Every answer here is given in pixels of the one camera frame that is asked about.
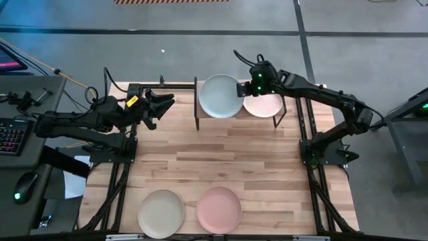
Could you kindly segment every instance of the desk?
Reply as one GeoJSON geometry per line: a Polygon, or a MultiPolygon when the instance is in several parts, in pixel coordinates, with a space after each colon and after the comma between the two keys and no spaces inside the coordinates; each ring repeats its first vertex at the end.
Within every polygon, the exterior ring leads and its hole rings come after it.
{"type": "MultiPolygon", "coordinates": [[[[124,89],[127,85],[119,83],[124,89]]],[[[243,208],[241,222],[231,234],[316,233],[306,168],[300,161],[294,99],[286,98],[288,113],[277,129],[270,118],[208,118],[201,119],[201,129],[196,131],[193,90],[154,92],[173,93],[176,103],[157,122],[157,130],[138,127],[138,151],[128,179],[121,232],[141,232],[136,214],[143,199],[154,190],[171,189],[186,207],[178,233],[206,234],[197,220],[197,201],[209,187],[222,185],[237,193],[243,208]]],[[[110,94],[125,97],[113,86],[110,94]]],[[[313,107],[319,131],[334,126],[329,106],[313,102],[313,107]]],[[[89,176],[80,208],[81,226],[104,201],[110,170],[111,164],[101,164],[89,176]]],[[[325,170],[332,203],[358,229],[346,174],[338,167],[325,166],[325,170]]],[[[320,209],[327,226],[324,206],[320,209]]]]}
{"type": "MultiPolygon", "coordinates": [[[[31,95],[38,97],[43,93],[43,87],[51,90],[53,95],[43,100],[39,107],[32,106],[29,112],[45,112],[56,110],[62,90],[66,80],[61,77],[36,77],[36,76],[0,76],[0,90],[5,92],[16,92],[19,96],[27,90],[31,95]]],[[[20,113],[16,106],[7,103],[0,104],[1,117],[13,118],[20,113]]],[[[43,201],[45,187],[47,185],[51,167],[41,165],[36,171],[39,174],[33,197],[24,205],[17,205],[13,202],[13,188],[17,180],[28,171],[31,171],[38,163],[41,150],[45,144],[45,139],[30,134],[20,157],[10,157],[0,155],[0,236],[20,236],[30,233],[36,220],[40,204],[43,201]]]]}

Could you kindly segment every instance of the rgb keyboard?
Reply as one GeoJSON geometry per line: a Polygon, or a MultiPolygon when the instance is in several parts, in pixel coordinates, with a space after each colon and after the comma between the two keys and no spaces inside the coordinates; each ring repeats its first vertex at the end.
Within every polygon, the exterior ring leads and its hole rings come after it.
{"type": "Polygon", "coordinates": [[[32,123],[30,120],[0,118],[0,155],[19,156],[32,123]]]}

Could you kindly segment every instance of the wooden table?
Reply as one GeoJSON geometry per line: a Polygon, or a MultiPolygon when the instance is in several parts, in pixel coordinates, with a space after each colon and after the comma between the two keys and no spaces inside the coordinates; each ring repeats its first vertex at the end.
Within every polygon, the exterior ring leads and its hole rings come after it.
{"type": "MultiPolygon", "coordinates": [[[[128,86],[126,82],[118,84],[124,89],[128,86]]],[[[201,119],[201,129],[196,131],[192,90],[154,92],[173,93],[176,103],[156,121],[157,130],[138,127],[138,153],[130,170],[121,232],[141,233],[137,212],[143,199],[154,190],[171,189],[186,207],[185,221],[177,233],[206,234],[197,220],[197,201],[209,187],[222,185],[236,192],[243,208],[241,222],[231,234],[316,233],[308,177],[300,161],[294,99],[286,98],[288,113],[277,129],[271,118],[239,117],[201,119]]],[[[110,94],[125,97],[114,86],[110,94]]],[[[335,125],[329,106],[313,102],[313,107],[318,131],[335,125]]],[[[81,226],[104,201],[111,166],[101,164],[89,176],[80,208],[81,226]]],[[[325,170],[332,203],[350,226],[358,229],[345,172],[333,166],[325,166],[325,170]]],[[[327,227],[324,205],[320,209],[327,227]]]]}

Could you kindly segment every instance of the concrete floor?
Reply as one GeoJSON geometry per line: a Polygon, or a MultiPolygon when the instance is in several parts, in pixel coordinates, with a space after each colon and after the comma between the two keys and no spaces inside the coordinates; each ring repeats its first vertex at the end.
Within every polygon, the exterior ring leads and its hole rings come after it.
{"type": "MultiPolygon", "coordinates": [[[[306,31],[428,32],[428,7],[413,0],[300,0],[306,31]]],[[[109,29],[297,31],[292,0],[231,0],[228,3],[113,5],[107,0],[10,1],[1,25],[109,29]]],[[[102,89],[102,67],[117,81],[191,81],[224,73],[248,78],[248,69],[232,53],[255,59],[262,53],[277,68],[306,76],[298,36],[256,35],[63,35],[1,33],[28,54],[102,89]]],[[[386,114],[427,87],[426,38],[309,37],[317,83],[354,94],[386,114]]],[[[66,90],[85,103],[83,90],[66,90]]],[[[74,106],[66,98],[60,110],[74,106]]],[[[342,120],[334,112],[336,122],[342,120]]],[[[50,141],[65,146],[74,140],[50,141]]],[[[350,186],[360,229],[367,234],[428,240],[427,197],[395,197],[406,184],[386,129],[347,137],[360,154],[350,164],[350,186]]]]}

